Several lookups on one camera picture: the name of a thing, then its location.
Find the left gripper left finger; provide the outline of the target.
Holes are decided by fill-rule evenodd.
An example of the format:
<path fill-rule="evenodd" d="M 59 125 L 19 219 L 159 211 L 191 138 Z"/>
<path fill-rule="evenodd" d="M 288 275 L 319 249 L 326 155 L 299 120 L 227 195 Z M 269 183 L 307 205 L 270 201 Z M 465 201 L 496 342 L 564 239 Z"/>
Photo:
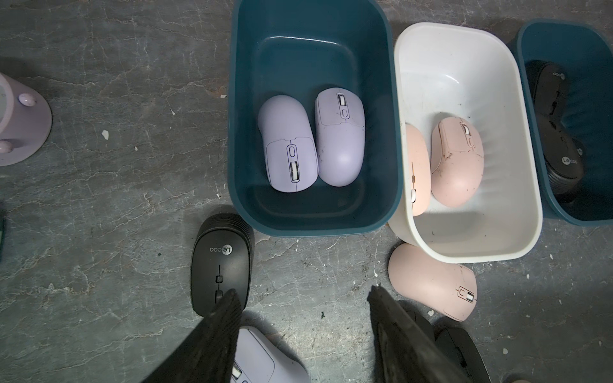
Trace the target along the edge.
<path fill-rule="evenodd" d="M 214 309 L 145 382 L 229 382 L 244 307 L 235 290 Z"/>

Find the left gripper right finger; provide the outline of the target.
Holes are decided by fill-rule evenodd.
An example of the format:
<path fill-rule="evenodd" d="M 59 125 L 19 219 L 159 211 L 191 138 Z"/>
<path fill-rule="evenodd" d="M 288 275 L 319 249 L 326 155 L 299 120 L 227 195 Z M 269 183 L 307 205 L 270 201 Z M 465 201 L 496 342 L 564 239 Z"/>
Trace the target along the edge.
<path fill-rule="evenodd" d="M 376 382 L 468 382 L 383 287 L 368 294 Z"/>

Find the purple mouse top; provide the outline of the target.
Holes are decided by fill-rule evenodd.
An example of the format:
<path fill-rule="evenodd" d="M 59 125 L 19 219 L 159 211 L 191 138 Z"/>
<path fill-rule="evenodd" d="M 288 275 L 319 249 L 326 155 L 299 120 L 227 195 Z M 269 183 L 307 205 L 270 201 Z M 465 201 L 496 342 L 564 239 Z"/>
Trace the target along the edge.
<path fill-rule="evenodd" d="M 286 95 L 269 98 L 260 108 L 258 128 L 271 186 L 284 193 L 312 186 L 319 176 L 319 162 L 303 105 Z"/>

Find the purple mouse bottom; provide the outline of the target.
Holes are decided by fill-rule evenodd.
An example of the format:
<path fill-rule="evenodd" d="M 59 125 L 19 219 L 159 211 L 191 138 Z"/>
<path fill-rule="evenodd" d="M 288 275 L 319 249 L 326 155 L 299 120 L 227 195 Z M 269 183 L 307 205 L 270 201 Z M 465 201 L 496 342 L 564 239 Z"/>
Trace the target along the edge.
<path fill-rule="evenodd" d="M 362 169 L 366 121 L 361 99 L 342 88 L 320 92 L 315 101 L 319 177 L 333 187 L 352 184 Z"/>

